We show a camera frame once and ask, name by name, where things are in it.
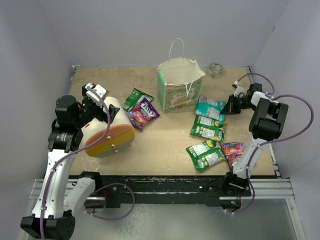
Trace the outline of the teal snack packet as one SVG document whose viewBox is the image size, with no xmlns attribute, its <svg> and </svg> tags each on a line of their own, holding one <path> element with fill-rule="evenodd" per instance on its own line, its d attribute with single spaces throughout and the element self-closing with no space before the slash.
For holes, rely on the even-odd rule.
<svg viewBox="0 0 320 240">
<path fill-rule="evenodd" d="M 197 116 L 202 116 L 220 122 L 224 122 L 225 115 L 221 114 L 221 110 L 225 106 L 226 102 L 223 100 L 214 100 L 212 98 L 199 95 L 195 108 L 195 114 Z"/>
</svg>

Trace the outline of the green paper gift bag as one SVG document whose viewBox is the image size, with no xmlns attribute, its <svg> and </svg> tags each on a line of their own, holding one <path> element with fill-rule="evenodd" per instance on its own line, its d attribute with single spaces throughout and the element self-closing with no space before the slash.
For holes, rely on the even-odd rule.
<svg viewBox="0 0 320 240">
<path fill-rule="evenodd" d="M 197 103 L 206 73 L 195 59 L 172 58 L 157 67 L 157 100 L 162 112 L 168 113 Z"/>
</svg>

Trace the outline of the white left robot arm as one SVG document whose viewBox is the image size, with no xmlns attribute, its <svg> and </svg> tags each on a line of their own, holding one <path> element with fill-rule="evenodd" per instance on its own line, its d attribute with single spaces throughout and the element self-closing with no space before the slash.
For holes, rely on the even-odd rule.
<svg viewBox="0 0 320 240">
<path fill-rule="evenodd" d="M 98 139 L 108 133 L 120 108 L 106 105 L 108 90 L 99 84 L 82 86 L 81 102 L 72 95 L 64 95 L 55 102 L 56 118 L 48 137 L 48 159 L 42 188 L 29 216 L 21 219 L 20 227 L 31 237 L 41 240 L 69 240 L 74 232 L 75 214 L 87 197 L 98 196 L 103 184 L 98 172 L 84 172 L 71 192 L 66 195 L 70 170 L 83 139 L 82 129 L 93 119 L 107 127 Z"/>
</svg>

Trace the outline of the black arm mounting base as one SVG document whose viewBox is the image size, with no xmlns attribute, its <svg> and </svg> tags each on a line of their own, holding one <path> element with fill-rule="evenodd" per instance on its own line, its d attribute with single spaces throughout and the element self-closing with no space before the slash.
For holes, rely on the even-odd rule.
<svg viewBox="0 0 320 240">
<path fill-rule="evenodd" d="M 218 207 L 223 198 L 251 196 L 250 188 L 227 193 L 219 175 L 100 175 L 98 188 L 106 190 L 88 197 L 88 202 L 119 208 L 122 204 L 205 205 Z"/>
</svg>

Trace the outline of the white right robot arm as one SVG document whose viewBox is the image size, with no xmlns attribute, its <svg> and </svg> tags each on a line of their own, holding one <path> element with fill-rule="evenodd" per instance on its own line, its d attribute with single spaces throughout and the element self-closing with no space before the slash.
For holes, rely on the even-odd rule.
<svg viewBox="0 0 320 240">
<path fill-rule="evenodd" d="M 236 90 L 231 94 L 220 113 L 236 115 L 245 109 L 254 110 L 248 126 L 250 138 L 240 159 L 224 176 L 222 190 L 228 196 L 242 193 L 250 188 L 249 180 L 253 168 L 268 144 L 280 137 L 289 106 L 272 100 L 262 92 L 261 84 L 253 83 L 246 93 Z"/>
</svg>

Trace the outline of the purple Fox's bag left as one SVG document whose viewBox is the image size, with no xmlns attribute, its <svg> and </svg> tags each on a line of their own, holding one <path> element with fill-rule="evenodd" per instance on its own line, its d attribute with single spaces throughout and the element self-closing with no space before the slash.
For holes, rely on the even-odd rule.
<svg viewBox="0 0 320 240">
<path fill-rule="evenodd" d="M 141 131 L 143 130 L 145 124 L 157 119 L 160 116 L 160 114 L 156 111 L 146 97 L 128 110 L 126 115 L 133 127 Z"/>
</svg>

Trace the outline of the purple fox's bag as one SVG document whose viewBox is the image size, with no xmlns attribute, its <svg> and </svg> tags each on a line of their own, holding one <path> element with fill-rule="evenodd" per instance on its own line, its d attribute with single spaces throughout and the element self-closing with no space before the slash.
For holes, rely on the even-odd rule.
<svg viewBox="0 0 320 240">
<path fill-rule="evenodd" d="M 233 168 L 233 165 L 241 158 L 246 145 L 243 142 L 228 142 L 222 143 L 221 149 L 225 155 L 229 169 Z"/>
<path fill-rule="evenodd" d="M 157 119 L 160 116 L 160 114 L 156 111 L 146 97 L 128 110 L 126 115 L 133 127 L 141 131 L 143 130 L 145 124 Z"/>
</svg>

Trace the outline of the purple Fox's bag right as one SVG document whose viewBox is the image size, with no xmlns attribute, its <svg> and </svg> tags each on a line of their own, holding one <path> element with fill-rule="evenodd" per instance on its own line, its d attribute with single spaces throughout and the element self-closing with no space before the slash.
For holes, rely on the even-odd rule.
<svg viewBox="0 0 320 240">
<path fill-rule="evenodd" d="M 241 158 L 246 145 L 243 142 L 228 142 L 222 143 L 221 149 L 225 155 L 229 169 L 233 168 L 233 165 Z"/>
</svg>

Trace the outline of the green snack packet upper right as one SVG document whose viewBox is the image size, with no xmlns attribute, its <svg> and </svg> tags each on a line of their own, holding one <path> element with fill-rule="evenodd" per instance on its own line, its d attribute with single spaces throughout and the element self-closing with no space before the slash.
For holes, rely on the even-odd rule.
<svg viewBox="0 0 320 240">
<path fill-rule="evenodd" d="M 204 116 L 196 115 L 190 135 L 223 143 L 226 123 Z"/>
</svg>

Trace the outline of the green snack packet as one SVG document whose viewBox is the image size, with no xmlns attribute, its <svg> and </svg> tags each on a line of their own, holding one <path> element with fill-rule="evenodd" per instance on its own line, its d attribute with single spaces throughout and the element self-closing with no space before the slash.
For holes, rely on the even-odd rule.
<svg viewBox="0 0 320 240">
<path fill-rule="evenodd" d="M 226 123 L 204 116 L 196 115 L 190 135 L 223 143 Z"/>
<path fill-rule="evenodd" d="M 132 107 L 137 105 L 139 102 L 141 102 L 144 98 L 146 98 L 149 102 L 152 102 L 154 97 L 137 89 L 134 88 L 131 92 L 131 94 L 125 99 L 125 101 L 122 103 L 122 108 L 128 112 Z"/>
<path fill-rule="evenodd" d="M 220 144 L 210 139 L 189 146 L 185 150 L 190 156 L 190 159 L 198 172 L 203 172 L 206 169 L 226 160 L 226 156 Z"/>
</svg>

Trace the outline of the white orange toy drawer box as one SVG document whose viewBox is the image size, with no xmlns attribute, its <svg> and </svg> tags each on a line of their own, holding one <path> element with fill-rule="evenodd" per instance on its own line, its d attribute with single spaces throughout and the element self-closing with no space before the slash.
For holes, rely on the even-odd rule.
<svg viewBox="0 0 320 240">
<path fill-rule="evenodd" d="M 84 150 L 88 156 L 94 158 L 102 158 L 116 154 L 128 147 L 135 138 L 135 130 L 120 102 L 112 96 L 106 97 L 104 102 L 107 106 L 113 105 L 116 108 L 120 108 L 120 110 L 115 115 L 105 137 L 97 144 Z M 83 133 L 81 146 L 86 147 L 98 140 L 105 133 L 107 126 L 106 122 L 97 119 L 93 119 L 85 125 L 81 129 Z"/>
</svg>

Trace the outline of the green snack packet left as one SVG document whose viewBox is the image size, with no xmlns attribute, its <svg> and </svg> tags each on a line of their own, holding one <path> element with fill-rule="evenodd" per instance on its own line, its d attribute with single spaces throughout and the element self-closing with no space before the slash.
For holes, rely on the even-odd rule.
<svg viewBox="0 0 320 240">
<path fill-rule="evenodd" d="M 149 102 L 152 102 L 154 97 L 137 89 L 134 88 L 131 92 L 131 94 L 125 99 L 125 101 L 122 103 L 122 108 L 128 112 L 132 107 L 137 105 L 139 102 L 141 102 L 144 98 L 146 98 Z"/>
</svg>

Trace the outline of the clear tape roll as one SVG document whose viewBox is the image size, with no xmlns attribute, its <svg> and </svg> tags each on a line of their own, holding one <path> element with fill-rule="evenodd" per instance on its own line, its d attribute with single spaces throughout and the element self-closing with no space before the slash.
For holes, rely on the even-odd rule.
<svg viewBox="0 0 320 240">
<path fill-rule="evenodd" d="M 208 67 L 209 76 L 213 79 L 220 78 L 224 73 L 224 68 L 220 63 L 213 62 Z"/>
</svg>

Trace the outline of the green snack packet lower right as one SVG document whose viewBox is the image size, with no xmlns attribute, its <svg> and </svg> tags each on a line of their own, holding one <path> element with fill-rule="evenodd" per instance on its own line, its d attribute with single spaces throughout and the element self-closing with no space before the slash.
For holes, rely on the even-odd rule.
<svg viewBox="0 0 320 240">
<path fill-rule="evenodd" d="M 226 156 L 220 144 L 210 139 L 189 146 L 185 150 L 190 156 L 190 159 L 198 172 L 203 172 L 206 169 L 226 160 Z"/>
</svg>

